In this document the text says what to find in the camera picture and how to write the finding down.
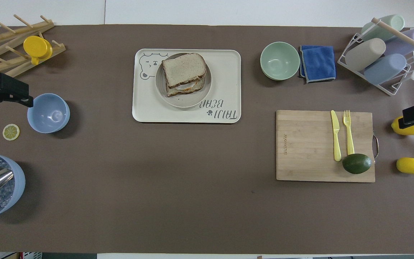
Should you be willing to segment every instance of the green avocado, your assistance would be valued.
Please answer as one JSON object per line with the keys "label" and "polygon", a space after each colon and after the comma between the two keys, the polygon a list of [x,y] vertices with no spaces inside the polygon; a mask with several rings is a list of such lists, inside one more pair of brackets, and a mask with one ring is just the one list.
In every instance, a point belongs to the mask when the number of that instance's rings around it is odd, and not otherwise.
{"label": "green avocado", "polygon": [[372,166],[372,160],[364,154],[350,154],[343,158],[343,167],[351,174],[361,174]]}

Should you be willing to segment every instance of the bread slice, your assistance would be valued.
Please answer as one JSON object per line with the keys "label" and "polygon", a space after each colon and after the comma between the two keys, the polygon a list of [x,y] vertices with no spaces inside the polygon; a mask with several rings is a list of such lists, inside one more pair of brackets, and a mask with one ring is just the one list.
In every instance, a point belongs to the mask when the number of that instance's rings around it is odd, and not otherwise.
{"label": "bread slice", "polygon": [[167,97],[171,97],[174,95],[181,95],[181,94],[185,95],[185,94],[194,93],[195,91],[201,90],[202,87],[204,87],[204,83],[205,83],[205,77],[199,79],[198,81],[180,85],[172,89],[170,89],[168,85],[166,84]]}
{"label": "bread slice", "polygon": [[205,60],[197,53],[183,54],[174,59],[163,60],[162,68],[166,77],[166,86],[169,89],[198,81],[207,73]]}

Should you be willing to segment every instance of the beige cup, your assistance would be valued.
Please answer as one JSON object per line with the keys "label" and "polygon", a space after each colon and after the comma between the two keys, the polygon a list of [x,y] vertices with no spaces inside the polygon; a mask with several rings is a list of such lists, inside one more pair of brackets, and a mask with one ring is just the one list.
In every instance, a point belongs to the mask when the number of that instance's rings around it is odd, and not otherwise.
{"label": "beige cup", "polygon": [[346,64],[349,69],[361,71],[380,58],[384,51],[386,44],[382,39],[365,41],[346,53]]}

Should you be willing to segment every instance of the blue towel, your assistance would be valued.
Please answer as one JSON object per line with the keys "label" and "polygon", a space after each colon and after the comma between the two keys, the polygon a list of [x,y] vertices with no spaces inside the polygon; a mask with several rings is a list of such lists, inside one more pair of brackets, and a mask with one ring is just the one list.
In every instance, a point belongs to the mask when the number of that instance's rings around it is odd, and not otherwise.
{"label": "blue towel", "polygon": [[[303,50],[304,49],[313,49],[315,47],[321,47],[321,46],[315,46],[315,45],[302,45],[302,46],[299,46],[299,56],[300,57],[303,56]],[[306,78],[306,76],[304,75],[303,62],[300,62],[300,64],[299,64],[299,77]]]}
{"label": "blue towel", "polygon": [[336,78],[335,53],[332,46],[300,46],[300,76],[306,82],[331,81]]}

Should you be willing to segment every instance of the plastic knife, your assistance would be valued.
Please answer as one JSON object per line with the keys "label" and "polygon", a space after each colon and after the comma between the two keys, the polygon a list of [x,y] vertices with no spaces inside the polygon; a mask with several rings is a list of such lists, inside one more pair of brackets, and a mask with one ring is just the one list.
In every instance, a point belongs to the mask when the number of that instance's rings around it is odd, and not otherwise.
{"label": "plastic knife", "polygon": [[333,126],[333,154],[335,156],[335,161],[341,161],[341,151],[340,143],[338,142],[338,132],[340,131],[340,123],[336,117],[334,110],[330,111],[332,115],[332,126]]}

